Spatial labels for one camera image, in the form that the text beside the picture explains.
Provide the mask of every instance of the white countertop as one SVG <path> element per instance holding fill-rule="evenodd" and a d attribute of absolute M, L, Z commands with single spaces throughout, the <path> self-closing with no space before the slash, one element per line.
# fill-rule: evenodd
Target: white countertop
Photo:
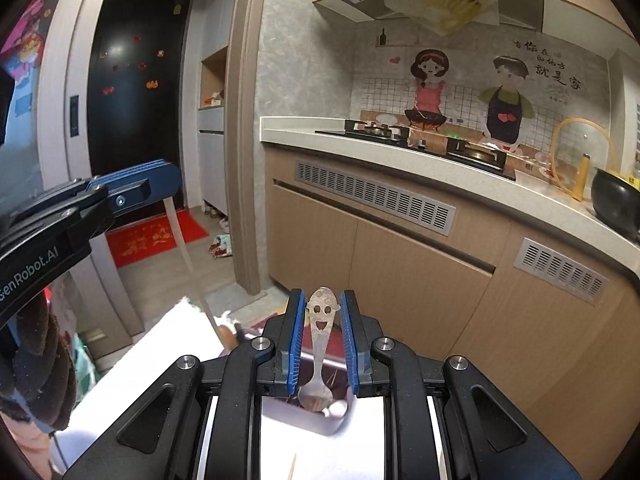
<path fill-rule="evenodd" d="M 584 203 L 558 188 L 516 172 L 516 182 L 439 156 L 386 144 L 316 134 L 343 130 L 344 120 L 261 117 L 260 141 L 332 153 L 446 183 L 500 203 L 582 240 L 640 278 L 640 247 L 597 220 Z"/>

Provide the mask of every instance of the red door mat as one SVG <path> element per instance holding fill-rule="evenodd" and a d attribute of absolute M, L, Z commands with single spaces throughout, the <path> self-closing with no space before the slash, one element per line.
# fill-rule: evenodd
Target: red door mat
<path fill-rule="evenodd" d="M 186 210 L 178 211 L 178 223 L 185 243 L 209 236 Z M 124 267 L 176 247 L 166 215 L 111 231 L 107 233 L 107 242 L 116 267 Z"/>

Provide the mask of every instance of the metal spoon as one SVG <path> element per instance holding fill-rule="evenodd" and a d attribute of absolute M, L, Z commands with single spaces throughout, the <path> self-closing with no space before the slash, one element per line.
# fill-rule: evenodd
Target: metal spoon
<path fill-rule="evenodd" d="M 298 400 L 310 412 L 321 412 L 333 401 L 334 395 L 322 381 L 322 361 L 326 353 L 335 313 L 340 305 L 332 291 L 325 286 L 316 290 L 306 304 L 311 323 L 311 345 L 314 351 L 314 374 L 298 392 Z"/>

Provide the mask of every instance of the gas stove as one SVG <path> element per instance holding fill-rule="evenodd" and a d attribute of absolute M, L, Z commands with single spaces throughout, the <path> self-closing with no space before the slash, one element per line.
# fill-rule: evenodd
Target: gas stove
<path fill-rule="evenodd" d="M 509 180 L 515 180 L 514 175 L 507 174 L 504 171 L 506 153 L 501 150 L 472 147 L 468 145 L 466 140 L 449 137 L 447 139 L 447 149 L 445 153 L 433 152 L 428 150 L 427 141 L 424 139 L 413 140 L 413 142 L 410 143 L 410 130 L 406 126 L 390 126 L 389 124 L 379 124 L 375 121 L 346 119 L 343 130 L 316 130 L 316 134 L 368 140 L 369 142 L 405 148 L 412 152 L 420 152 L 426 155 L 455 160 L 460 164 L 502 176 Z"/>

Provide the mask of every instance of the silver vent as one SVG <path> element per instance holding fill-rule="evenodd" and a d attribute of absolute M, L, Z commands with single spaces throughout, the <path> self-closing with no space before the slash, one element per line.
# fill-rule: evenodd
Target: silver vent
<path fill-rule="evenodd" d="M 590 303 L 598 299 L 608 281 L 595 270 L 528 238 L 513 266 Z"/>
<path fill-rule="evenodd" d="M 433 198 L 359 176 L 296 162 L 298 182 L 338 194 L 449 236 L 456 208 Z"/>

